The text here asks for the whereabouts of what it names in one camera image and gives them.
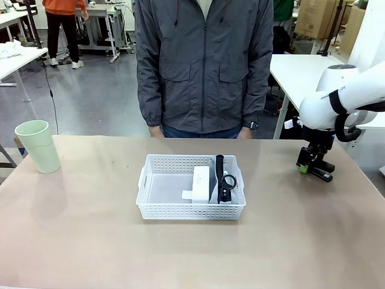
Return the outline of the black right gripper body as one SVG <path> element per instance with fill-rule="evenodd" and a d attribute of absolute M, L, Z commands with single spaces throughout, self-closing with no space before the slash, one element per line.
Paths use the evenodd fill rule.
<path fill-rule="evenodd" d="M 307 126 L 302 127 L 302 137 L 310 146 L 325 150 L 330 150 L 334 142 L 334 132 L 310 129 Z"/>

